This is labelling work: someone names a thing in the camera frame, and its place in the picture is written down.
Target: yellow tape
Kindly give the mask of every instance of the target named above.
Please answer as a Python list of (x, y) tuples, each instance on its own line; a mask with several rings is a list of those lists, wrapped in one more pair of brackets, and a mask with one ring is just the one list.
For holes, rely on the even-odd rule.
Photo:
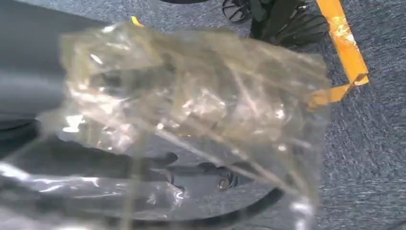
[(135, 17), (135, 16), (131, 16), (131, 21), (132, 21), (133, 24), (136, 25), (136, 26), (144, 27), (144, 25), (142, 25), (142, 24), (138, 21), (137, 17)]
[(352, 35), (340, 0), (317, 0), (317, 3), (327, 18), (331, 39), (349, 81), (348, 84), (332, 88), (328, 92), (314, 92), (311, 103), (324, 105), (340, 101), (353, 86), (366, 84), (369, 80), (368, 69)]

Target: clear plastic bag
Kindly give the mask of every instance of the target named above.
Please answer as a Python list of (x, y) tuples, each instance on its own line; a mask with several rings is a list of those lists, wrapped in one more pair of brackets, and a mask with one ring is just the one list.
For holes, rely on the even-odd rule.
[[(291, 218), (281, 221), (293, 223), (293, 229), (312, 225), (328, 123), (328, 108), (316, 107), (313, 98), (313, 92), (329, 88), (317, 58), (225, 31), (163, 35), (130, 23), (68, 34), (62, 54), (67, 99), (44, 114), (43, 137), (57, 133), (89, 150), (128, 157), (131, 166), (120, 180), (15, 178), (25, 187), (75, 199), (124, 189), (122, 223), (139, 217), (131, 201), (143, 194), (166, 199), (166, 213), (171, 212), (189, 198), (188, 188), (134, 177), (150, 169), (139, 162), (158, 136), (214, 167), (284, 191)], [(21, 154), (10, 164), (18, 165)], [(165, 168), (152, 171), (167, 173)], [(146, 218), (155, 218), (154, 213), (161, 212), (152, 209)]]

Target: gray plastic panel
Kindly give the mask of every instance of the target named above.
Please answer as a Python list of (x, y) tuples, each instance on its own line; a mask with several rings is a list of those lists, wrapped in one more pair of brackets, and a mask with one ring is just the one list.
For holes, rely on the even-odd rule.
[(107, 23), (0, 0), (0, 123), (33, 119), (63, 99), (59, 36)]

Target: black cable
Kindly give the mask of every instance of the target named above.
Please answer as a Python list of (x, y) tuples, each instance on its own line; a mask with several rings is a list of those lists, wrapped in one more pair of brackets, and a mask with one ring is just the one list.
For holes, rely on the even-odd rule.
[[(40, 194), (35, 191), (30, 191), (26, 188), (18, 186), (13, 182), (4, 182), (1, 187), (2, 191), (5, 190), (12, 192), (18, 197), (24, 197), (20, 203), (10, 200), (2, 200), (1, 205), (16, 211), (17, 213), (27, 215), (37, 215), (40, 217), (47, 216), (47, 214), (59, 214), (67, 219), (76, 219), (83, 221), (96, 221), (102, 225), (111, 227), (112, 229), (119, 228), (122, 219), (120, 217), (102, 216), (85, 212), (83, 210), (73, 209), (66, 207), (66, 202), (62, 197), (55, 197), (50, 195)], [(236, 211), (225, 213), (222, 215), (190, 220), (141, 220), (133, 219), (132, 229), (134, 230), (213, 230), (231, 227), (242, 221), (251, 219), (256, 215), (262, 213), (266, 209), (275, 205), (283, 197), (283, 191), (280, 189), (272, 189), (263, 198), (255, 203), (241, 208)]]

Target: crumpled plastic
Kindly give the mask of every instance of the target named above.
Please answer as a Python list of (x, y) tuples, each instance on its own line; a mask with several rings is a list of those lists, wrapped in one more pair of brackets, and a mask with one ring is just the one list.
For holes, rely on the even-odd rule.
[[(44, 136), (58, 133), (135, 159), (159, 136), (283, 190), (292, 198), (291, 219), (283, 221), (295, 223), (293, 229), (312, 225), (328, 123), (327, 107), (308, 107), (312, 92), (329, 88), (319, 58), (225, 31), (161, 34), (124, 23), (63, 36), (62, 64), (67, 99), (46, 114)], [(233, 164), (237, 161), (250, 169)], [(56, 183), (61, 186), (56, 191), (71, 196), (73, 191), (61, 188), (78, 180), (84, 181)], [(32, 181), (23, 184), (42, 189)], [(117, 189), (111, 185), (98, 184), (96, 194)], [(129, 185), (126, 199), (140, 186)], [(76, 192), (91, 196), (94, 188), (84, 185)], [(184, 190), (169, 184), (148, 191), (173, 192), (179, 198), (171, 201), (175, 207), (188, 199), (180, 195)], [(133, 212), (128, 203), (124, 210)]]

